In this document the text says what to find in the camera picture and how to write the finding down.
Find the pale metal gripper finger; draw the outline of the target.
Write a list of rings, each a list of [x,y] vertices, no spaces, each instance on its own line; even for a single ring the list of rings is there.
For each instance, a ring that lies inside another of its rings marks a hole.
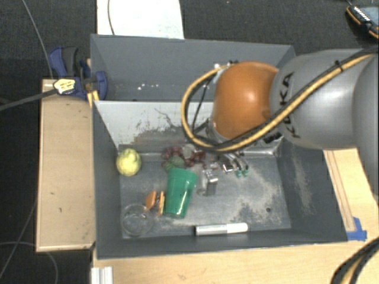
[[[207,178],[206,195],[213,196],[216,194],[219,178],[218,176],[214,175],[212,172],[207,172],[206,178]]]
[[[197,183],[197,194],[198,195],[206,195],[207,194],[207,185],[208,185],[208,178],[206,175],[206,171],[203,170],[199,173],[198,177],[198,183]]]

